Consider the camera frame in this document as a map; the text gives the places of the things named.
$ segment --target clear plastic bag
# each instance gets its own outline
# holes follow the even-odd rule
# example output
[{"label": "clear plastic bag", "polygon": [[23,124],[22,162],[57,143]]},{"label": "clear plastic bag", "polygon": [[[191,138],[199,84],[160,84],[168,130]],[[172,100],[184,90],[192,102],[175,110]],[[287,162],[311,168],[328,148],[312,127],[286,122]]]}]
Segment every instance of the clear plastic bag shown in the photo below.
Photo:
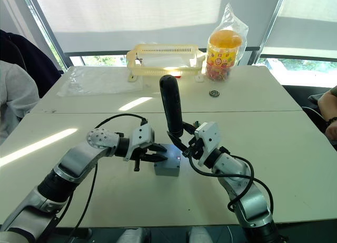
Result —
[{"label": "clear plastic bag", "polygon": [[143,78],[129,82],[126,67],[70,67],[69,78],[57,93],[59,96],[116,94],[143,89]]},{"label": "clear plastic bag", "polygon": [[228,3],[220,25],[207,45],[206,74],[212,80],[225,80],[231,67],[242,58],[247,46],[248,26],[239,20]]}]

